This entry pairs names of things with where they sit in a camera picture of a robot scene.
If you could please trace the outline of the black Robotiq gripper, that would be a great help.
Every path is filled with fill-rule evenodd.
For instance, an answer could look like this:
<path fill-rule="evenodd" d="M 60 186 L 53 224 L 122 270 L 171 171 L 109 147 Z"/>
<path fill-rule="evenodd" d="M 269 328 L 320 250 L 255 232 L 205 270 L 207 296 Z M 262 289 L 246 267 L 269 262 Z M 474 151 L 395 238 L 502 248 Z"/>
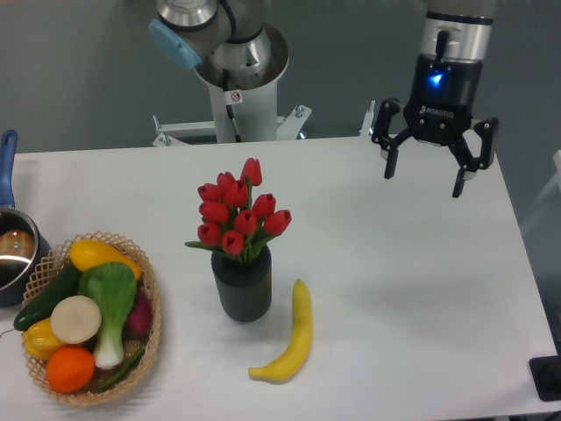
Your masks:
<path fill-rule="evenodd" d="M 399 146 L 411 136 L 437 146 L 449 146 L 459 166 L 452 191 L 454 198 L 461 196 L 465 182 L 478 170 L 493 164 L 499 120 L 472 120 L 482 68 L 480 61 L 437 61 L 427 54 L 417 57 L 406 106 L 396 98 L 385 99 L 375 119 L 372 142 L 380 147 L 380 156 L 386 161 L 385 179 L 394 176 Z M 392 136 L 392 120 L 402 113 L 407 127 Z M 472 155 L 463 135 L 469 128 L 481 141 L 478 157 Z"/>

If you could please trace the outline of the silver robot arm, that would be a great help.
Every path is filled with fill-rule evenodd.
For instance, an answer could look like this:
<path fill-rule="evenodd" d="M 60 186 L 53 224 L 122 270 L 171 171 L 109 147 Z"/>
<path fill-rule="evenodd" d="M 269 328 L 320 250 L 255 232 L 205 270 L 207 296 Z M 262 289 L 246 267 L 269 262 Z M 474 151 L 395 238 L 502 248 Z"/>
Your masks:
<path fill-rule="evenodd" d="M 494 1 L 431 1 L 409 100 L 384 100 L 373 128 L 384 176 L 394 175 L 407 139 L 447 147 L 458 164 L 452 194 L 494 160 L 498 122 L 472 115 L 492 32 Z M 288 44 L 263 19 L 259 1 L 159 1 L 148 31 L 176 67 L 207 85 L 221 143 L 293 139 L 302 122 L 277 119 L 277 83 Z"/>

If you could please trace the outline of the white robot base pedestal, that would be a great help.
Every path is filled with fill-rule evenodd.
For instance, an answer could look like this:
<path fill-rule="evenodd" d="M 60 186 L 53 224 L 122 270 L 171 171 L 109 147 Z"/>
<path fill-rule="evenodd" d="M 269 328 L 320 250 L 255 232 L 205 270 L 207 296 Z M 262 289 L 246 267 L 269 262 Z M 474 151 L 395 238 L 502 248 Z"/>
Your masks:
<path fill-rule="evenodd" d="M 277 84 L 289 61 L 288 44 L 264 23 L 247 42 L 225 42 L 195 67 L 209 91 L 217 142 L 277 139 Z"/>

